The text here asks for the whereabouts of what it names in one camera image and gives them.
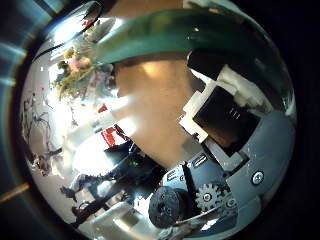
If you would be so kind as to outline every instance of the dark background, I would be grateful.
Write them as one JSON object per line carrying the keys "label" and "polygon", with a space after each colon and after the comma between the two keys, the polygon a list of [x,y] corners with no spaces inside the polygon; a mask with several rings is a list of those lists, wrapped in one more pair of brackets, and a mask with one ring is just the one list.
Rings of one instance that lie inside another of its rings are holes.
{"label": "dark background", "polygon": [[[1,2],[1,40],[19,42],[19,38],[22,37],[14,34],[16,21],[24,21],[15,10],[19,2]],[[83,1],[70,1],[64,12],[81,2]],[[318,215],[320,79],[317,71],[320,43],[319,10],[315,1],[309,0],[301,2],[234,0],[234,3],[260,23],[279,48],[295,89],[298,127],[294,155],[279,191],[260,216],[232,239],[317,238],[320,223]],[[16,21],[8,21],[9,16],[15,14]],[[40,42],[41,39],[38,39],[30,45],[27,60],[30,60],[34,53],[33,46],[39,46]],[[20,76],[23,76],[26,70],[27,66],[23,66],[19,71]],[[6,65],[0,60],[1,75],[6,71]],[[21,87],[22,85],[16,87],[16,94]],[[11,106],[10,109],[15,111],[16,108]],[[11,159],[4,159],[2,143],[0,147],[0,194],[2,194],[15,187],[16,183],[9,174],[9,165],[6,163]],[[22,158],[19,151],[16,156]],[[81,236],[75,234],[46,204],[33,185],[26,166],[21,166],[19,171],[23,176],[22,180],[30,183],[31,188],[28,192],[0,205],[0,238],[81,239]]]}

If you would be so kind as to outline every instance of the wooden floor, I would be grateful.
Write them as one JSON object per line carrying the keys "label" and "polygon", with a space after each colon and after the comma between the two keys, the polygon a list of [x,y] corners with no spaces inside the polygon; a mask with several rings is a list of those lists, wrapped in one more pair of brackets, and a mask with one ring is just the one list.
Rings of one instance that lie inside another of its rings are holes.
{"label": "wooden floor", "polygon": [[183,106],[202,82],[186,67],[186,54],[141,56],[116,64],[119,97],[128,103],[113,112],[124,131],[166,168],[189,160],[200,148],[179,125]]}

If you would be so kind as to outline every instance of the metal screw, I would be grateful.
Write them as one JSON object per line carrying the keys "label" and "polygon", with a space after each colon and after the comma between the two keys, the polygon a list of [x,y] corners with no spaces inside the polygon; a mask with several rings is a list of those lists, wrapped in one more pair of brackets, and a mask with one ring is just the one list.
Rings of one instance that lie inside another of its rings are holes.
{"label": "metal screw", "polygon": [[206,202],[210,201],[211,198],[212,198],[212,196],[211,196],[210,193],[206,193],[206,194],[203,195],[203,200],[206,201]]}
{"label": "metal screw", "polygon": [[234,207],[236,204],[237,204],[237,202],[236,202],[236,200],[235,200],[234,198],[230,198],[230,199],[227,201],[227,207],[229,207],[229,208]]}
{"label": "metal screw", "polygon": [[260,172],[260,171],[256,172],[252,176],[252,183],[254,185],[260,184],[263,181],[263,177],[264,177],[263,172]]}

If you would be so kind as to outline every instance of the silver metal surface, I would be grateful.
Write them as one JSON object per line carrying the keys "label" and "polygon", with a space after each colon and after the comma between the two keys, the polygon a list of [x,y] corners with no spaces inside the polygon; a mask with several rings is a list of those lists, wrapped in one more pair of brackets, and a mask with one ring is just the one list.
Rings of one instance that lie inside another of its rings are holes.
{"label": "silver metal surface", "polygon": [[254,185],[258,185],[258,184],[260,184],[262,181],[263,181],[263,177],[264,177],[264,175],[263,175],[263,172],[256,172],[255,174],[253,174],[253,176],[252,176],[252,183],[254,184]]}

